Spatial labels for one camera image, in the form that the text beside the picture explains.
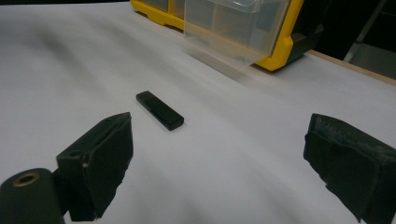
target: yellow organizer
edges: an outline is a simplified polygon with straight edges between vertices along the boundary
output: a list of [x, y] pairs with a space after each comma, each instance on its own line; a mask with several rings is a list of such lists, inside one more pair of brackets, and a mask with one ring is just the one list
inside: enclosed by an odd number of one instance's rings
[[[272, 54], [257, 61], [258, 66], [275, 71], [287, 64], [294, 44], [291, 33], [303, 3], [304, 0], [290, 0]], [[136, 11], [147, 15], [151, 21], [184, 29], [183, 8], [177, 0], [131, 0], [131, 4]]]

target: white surface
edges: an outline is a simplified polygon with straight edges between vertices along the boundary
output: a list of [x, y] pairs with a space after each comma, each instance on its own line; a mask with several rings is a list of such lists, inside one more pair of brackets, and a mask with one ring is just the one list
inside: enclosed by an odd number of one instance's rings
[[[311, 55], [226, 76], [183, 41], [128, 3], [0, 7], [0, 181], [53, 171], [131, 111], [134, 158], [97, 223], [357, 223], [303, 159], [304, 135], [321, 113], [396, 147], [396, 88]], [[185, 124], [168, 132], [135, 100], [146, 90]]]

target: yellow frame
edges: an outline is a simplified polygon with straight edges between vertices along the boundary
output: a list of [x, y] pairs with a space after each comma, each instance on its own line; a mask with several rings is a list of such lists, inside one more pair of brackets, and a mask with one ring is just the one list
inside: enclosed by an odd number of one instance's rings
[[[293, 40], [291, 39], [291, 32], [294, 24], [297, 21], [301, 7], [304, 0], [290, 0], [288, 12], [279, 32], [273, 54], [264, 58], [256, 64], [269, 71], [275, 71], [278, 68], [286, 65], [291, 49], [293, 48]], [[143, 14], [146, 14], [151, 21], [157, 22], [160, 25], [175, 26], [180, 30], [184, 28], [184, 21], [173, 15], [174, 0], [168, 0], [168, 12], [162, 11], [158, 8], [149, 6], [140, 0], [131, 0], [132, 7]]]
[[146, 14], [151, 21], [160, 25], [170, 25], [183, 30], [183, 19], [174, 16], [174, 0], [168, 0], [168, 12], [162, 11], [156, 7], [149, 6], [139, 0], [131, 0], [132, 7], [143, 14]]

